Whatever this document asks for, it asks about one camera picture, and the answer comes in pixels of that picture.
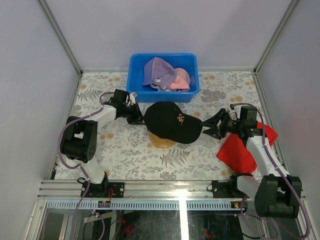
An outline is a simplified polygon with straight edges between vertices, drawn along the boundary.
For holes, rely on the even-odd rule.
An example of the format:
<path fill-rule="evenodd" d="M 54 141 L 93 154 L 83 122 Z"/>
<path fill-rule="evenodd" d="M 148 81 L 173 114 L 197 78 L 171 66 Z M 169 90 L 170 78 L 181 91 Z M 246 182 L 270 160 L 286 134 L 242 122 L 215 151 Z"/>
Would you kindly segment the black baseball cap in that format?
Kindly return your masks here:
<path fill-rule="evenodd" d="M 147 129 L 159 138 L 180 144 L 195 142 L 202 133 L 202 121 L 185 114 L 171 101 L 159 101 L 146 110 L 143 120 Z"/>

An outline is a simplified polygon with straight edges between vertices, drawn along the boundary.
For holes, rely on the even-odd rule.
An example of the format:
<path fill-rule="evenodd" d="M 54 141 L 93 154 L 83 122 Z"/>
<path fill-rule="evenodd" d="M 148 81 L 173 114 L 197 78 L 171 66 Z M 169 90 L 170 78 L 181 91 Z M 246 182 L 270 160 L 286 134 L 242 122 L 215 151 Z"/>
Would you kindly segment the wooden hat stand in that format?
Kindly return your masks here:
<path fill-rule="evenodd" d="M 175 141 L 169 140 L 169 139 L 164 139 L 164 138 L 160 138 L 157 135 L 153 134 L 153 133 L 149 133 L 149 139 L 151 141 L 151 143 L 157 147 L 157 148 L 161 148 L 161 149 L 166 149 L 166 148 L 170 148 L 172 146 L 174 146 L 176 144 Z"/>

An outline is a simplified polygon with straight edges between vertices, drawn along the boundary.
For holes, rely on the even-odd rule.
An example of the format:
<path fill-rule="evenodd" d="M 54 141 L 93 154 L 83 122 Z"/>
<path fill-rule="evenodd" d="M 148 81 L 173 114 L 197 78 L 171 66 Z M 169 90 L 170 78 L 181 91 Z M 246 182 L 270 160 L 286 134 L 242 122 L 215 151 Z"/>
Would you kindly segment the pink baseball cap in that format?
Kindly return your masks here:
<path fill-rule="evenodd" d="M 170 91 L 182 91 L 187 92 L 190 90 L 191 79 L 188 72 L 183 68 L 175 68 L 176 78 L 169 86 Z"/>

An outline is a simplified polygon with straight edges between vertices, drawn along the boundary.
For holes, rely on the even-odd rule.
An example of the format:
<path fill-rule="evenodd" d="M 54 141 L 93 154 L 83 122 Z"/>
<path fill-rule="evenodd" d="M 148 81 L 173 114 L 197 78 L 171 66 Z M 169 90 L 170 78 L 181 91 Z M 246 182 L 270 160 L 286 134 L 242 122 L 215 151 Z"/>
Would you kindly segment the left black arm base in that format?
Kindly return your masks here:
<path fill-rule="evenodd" d="M 89 185 L 89 189 L 85 194 L 85 198 L 123 198 L 125 193 L 124 182 L 108 182 L 107 184 Z"/>

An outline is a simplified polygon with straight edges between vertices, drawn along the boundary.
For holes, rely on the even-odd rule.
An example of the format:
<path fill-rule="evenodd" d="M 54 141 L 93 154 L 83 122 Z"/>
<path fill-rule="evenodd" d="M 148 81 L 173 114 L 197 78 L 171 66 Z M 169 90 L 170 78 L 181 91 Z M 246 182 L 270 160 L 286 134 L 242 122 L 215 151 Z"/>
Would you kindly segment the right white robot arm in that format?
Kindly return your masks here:
<path fill-rule="evenodd" d="M 235 134 L 250 152 L 262 176 L 261 181 L 247 173 L 234 174 L 234 181 L 228 184 L 233 197 L 247 195 L 254 201 L 255 211 L 260 217 L 295 219 L 301 206 L 302 182 L 291 176 L 273 153 L 267 138 L 261 112 L 252 104 L 240 103 L 240 116 L 232 119 L 222 108 L 211 118 L 202 122 L 204 134 L 217 140 L 226 134 Z"/>

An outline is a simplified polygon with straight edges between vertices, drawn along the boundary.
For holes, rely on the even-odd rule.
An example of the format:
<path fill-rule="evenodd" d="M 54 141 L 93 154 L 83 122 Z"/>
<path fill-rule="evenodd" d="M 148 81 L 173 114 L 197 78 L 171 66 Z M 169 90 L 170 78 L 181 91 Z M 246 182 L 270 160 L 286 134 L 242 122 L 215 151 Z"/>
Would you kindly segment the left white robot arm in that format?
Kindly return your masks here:
<path fill-rule="evenodd" d="M 136 97 L 135 92 L 120 89 L 103 93 L 99 97 L 99 110 L 83 117 L 69 116 L 59 134 L 57 153 L 60 161 L 68 169 L 80 168 L 98 197 L 105 197 L 110 190 L 105 182 L 107 174 L 95 157 L 98 130 L 118 118 L 125 118 L 129 125 L 142 125 L 143 115 Z"/>

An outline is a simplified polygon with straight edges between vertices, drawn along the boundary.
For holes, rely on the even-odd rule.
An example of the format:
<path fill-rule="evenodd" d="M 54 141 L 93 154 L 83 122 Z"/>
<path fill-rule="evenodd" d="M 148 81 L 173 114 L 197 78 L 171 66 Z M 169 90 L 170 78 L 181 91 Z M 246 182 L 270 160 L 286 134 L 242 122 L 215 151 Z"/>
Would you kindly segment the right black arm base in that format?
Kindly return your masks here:
<path fill-rule="evenodd" d="M 218 181 L 211 182 L 213 197 L 217 199 L 233 199 L 242 198 L 244 195 L 237 188 L 233 181 Z"/>

